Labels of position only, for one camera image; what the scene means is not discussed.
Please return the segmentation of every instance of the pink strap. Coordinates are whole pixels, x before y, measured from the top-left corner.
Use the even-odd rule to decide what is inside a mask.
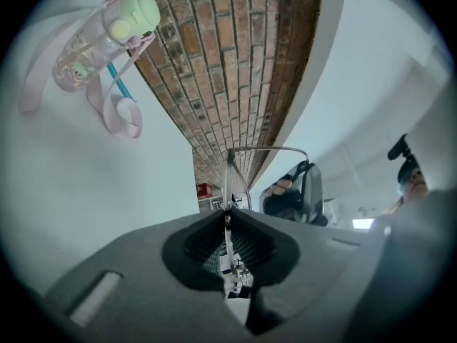
[[[80,27],[81,22],[76,21],[71,26],[65,24],[49,35],[45,41],[39,45],[36,50],[36,61],[32,63],[27,74],[26,81],[19,97],[19,111],[37,111],[43,98],[44,87],[52,71],[60,52],[68,40],[73,36]],[[141,112],[135,101],[130,98],[121,99],[116,106],[111,97],[108,97],[111,88],[119,77],[138,59],[139,55],[152,42],[154,36],[141,40],[139,46],[135,48],[134,54],[122,67],[111,83],[109,90],[103,96],[101,90],[100,76],[94,77],[93,81],[87,87],[87,99],[91,105],[102,115],[106,128],[120,139],[140,137],[143,129]],[[131,115],[132,122],[129,123],[120,114],[118,108],[126,107]]]

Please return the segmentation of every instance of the red object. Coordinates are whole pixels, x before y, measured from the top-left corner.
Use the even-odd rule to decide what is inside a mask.
[[[208,183],[199,184],[196,186],[197,199],[205,199],[212,197],[213,192]]]

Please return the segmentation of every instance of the water bottle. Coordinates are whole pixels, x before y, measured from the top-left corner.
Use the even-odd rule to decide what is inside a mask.
[[[120,54],[150,42],[159,22],[155,0],[109,0],[65,45],[52,69],[55,82],[67,91],[86,88]]]

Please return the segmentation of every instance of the blue straw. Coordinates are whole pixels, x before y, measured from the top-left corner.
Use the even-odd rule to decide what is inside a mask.
[[[108,64],[108,71],[114,79],[117,75],[117,70],[112,63]],[[124,98],[130,98],[131,100],[136,102],[136,100],[131,97],[129,91],[127,90],[126,86],[124,85],[124,83],[122,82],[121,79],[118,79],[116,81],[116,85],[119,88],[119,90],[121,91]]]

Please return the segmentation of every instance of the brick wall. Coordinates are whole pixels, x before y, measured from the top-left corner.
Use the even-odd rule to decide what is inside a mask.
[[[274,143],[308,61],[320,0],[156,1],[157,39],[137,67],[191,143],[196,183],[220,187],[227,149]],[[237,157],[249,184],[265,156]]]

